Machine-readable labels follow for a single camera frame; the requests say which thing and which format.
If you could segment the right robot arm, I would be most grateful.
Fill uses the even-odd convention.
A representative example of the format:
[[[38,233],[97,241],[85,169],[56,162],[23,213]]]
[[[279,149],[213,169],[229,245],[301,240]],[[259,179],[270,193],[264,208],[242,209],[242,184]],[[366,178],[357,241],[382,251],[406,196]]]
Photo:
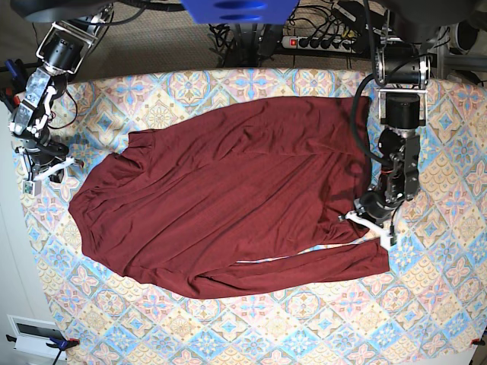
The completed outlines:
[[[25,172],[22,188],[29,194],[36,195],[45,179],[60,183],[66,167],[83,165],[51,137],[49,123],[54,101],[68,92],[68,79],[100,42],[102,28],[113,15],[113,4],[107,3],[97,5],[92,15],[55,21],[37,49],[40,67],[28,77],[24,98],[9,122],[11,135],[21,143],[15,152]]]

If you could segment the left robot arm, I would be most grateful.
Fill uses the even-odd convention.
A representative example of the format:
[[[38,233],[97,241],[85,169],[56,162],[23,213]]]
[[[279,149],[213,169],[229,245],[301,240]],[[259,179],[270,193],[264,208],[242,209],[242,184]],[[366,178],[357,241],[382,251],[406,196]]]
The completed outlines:
[[[420,136],[417,129],[428,119],[427,85],[431,62],[418,47],[403,42],[388,23],[377,35],[374,70],[359,85],[352,110],[371,81],[378,81],[378,118],[384,127],[378,140],[379,154],[359,141],[357,146],[380,164],[377,185],[354,202],[356,221],[383,227],[403,202],[419,193]]]

